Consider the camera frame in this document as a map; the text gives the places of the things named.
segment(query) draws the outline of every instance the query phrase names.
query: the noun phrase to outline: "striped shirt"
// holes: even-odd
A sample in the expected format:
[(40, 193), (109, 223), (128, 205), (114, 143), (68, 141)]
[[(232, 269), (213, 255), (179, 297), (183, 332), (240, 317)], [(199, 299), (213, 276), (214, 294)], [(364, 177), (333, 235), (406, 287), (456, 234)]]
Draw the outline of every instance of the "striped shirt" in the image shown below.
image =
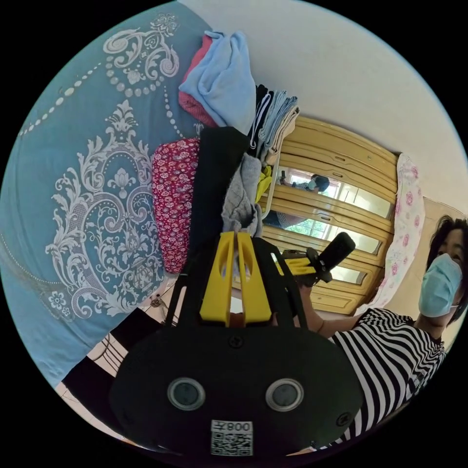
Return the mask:
[(414, 320), (385, 309), (368, 309), (350, 331), (331, 338), (350, 360), (364, 403), (339, 444), (371, 429), (407, 402), (432, 378), (446, 356), (441, 340)]
[[(309, 190), (309, 184), (307, 182), (303, 182), (302, 184), (296, 184), (294, 186), (296, 189), (300, 190)], [(302, 223), (305, 218), (301, 218), (300, 216), (294, 216), (293, 214), (286, 214), (280, 213), (279, 211), (275, 212), (276, 216), (278, 217), (278, 223), (281, 229), (286, 229), (290, 226), (295, 226), (296, 224)]]

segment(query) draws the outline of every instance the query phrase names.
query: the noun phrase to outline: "yellow cloth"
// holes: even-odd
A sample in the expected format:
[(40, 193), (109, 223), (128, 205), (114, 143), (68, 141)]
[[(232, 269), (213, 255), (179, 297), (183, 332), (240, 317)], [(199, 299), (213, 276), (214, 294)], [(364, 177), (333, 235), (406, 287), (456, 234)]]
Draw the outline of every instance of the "yellow cloth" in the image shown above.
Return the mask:
[(255, 203), (258, 203), (262, 195), (268, 190), (272, 183), (272, 167), (265, 166), (260, 174), (260, 180), (257, 184), (257, 194), (255, 195)]

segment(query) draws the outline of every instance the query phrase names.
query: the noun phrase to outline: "wooden wardrobe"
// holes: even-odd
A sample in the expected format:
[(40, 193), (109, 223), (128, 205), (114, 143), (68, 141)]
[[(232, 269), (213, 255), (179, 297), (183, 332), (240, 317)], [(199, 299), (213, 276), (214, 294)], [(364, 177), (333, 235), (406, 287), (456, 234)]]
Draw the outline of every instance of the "wooden wardrobe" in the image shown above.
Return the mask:
[[(317, 194), (273, 181), (270, 210), (305, 221), (287, 229), (264, 223), (263, 238), (280, 251), (313, 247), (321, 252), (341, 231), (356, 243), (356, 250), (332, 271), (336, 279), (313, 288), (311, 299), (318, 310), (353, 314), (383, 278), (393, 239), (396, 163), (397, 156), (376, 143), (306, 117), (296, 120), (295, 130), (284, 140), (279, 173), (284, 170), (299, 182), (318, 174), (329, 179), (330, 187)], [(264, 210), (267, 195), (260, 201)], [(310, 233), (304, 234), (309, 226)], [(238, 279), (234, 287), (240, 287)]]

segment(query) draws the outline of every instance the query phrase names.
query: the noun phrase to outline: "camera lens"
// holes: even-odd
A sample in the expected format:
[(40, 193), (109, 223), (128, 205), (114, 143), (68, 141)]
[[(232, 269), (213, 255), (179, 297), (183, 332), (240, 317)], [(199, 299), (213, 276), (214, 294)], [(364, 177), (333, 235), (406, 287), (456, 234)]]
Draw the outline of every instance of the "camera lens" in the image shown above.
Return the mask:
[(304, 389), (293, 379), (280, 379), (267, 389), (267, 405), (275, 411), (291, 411), (297, 408), (304, 398)]
[(169, 401), (179, 410), (193, 411), (205, 402), (205, 390), (194, 379), (181, 377), (173, 380), (167, 389)]

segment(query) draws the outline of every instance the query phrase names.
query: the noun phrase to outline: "yellow bracket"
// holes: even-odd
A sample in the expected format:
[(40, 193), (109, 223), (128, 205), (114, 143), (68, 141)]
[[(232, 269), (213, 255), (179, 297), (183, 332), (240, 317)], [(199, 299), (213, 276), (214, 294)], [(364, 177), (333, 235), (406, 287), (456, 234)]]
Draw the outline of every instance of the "yellow bracket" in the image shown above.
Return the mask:
[[(226, 327), (229, 326), (231, 315), (234, 243), (234, 232), (221, 234), (200, 309), (202, 320), (224, 323)], [(255, 257), (254, 245), (248, 233), (237, 234), (237, 247), (239, 251), (244, 325), (267, 322), (270, 320), (272, 313)], [(249, 278), (246, 276), (246, 266), (250, 272)]]
[[(200, 309), (202, 320), (223, 322), (226, 327), (229, 326), (229, 316), (231, 314), (234, 236), (234, 232), (221, 234)], [(223, 276), (224, 266), (226, 267), (226, 274)]]
[[(250, 235), (248, 233), (238, 233), (237, 246), (239, 249), (240, 287), (245, 324), (267, 322), (270, 320), (272, 312)], [(245, 274), (245, 266), (250, 272), (249, 279)]]
[[(285, 260), (286, 265), (288, 265), (291, 273), (294, 276), (301, 276), (304, 274), (314, 274), (317, 273), (314, 267), (311, 267), (310, 260), (306, 257), (304, 258), (287, 258)], [(279, 274), (284, 276), (279, 263), (276, 262), (276, 267), (278, 268)]]

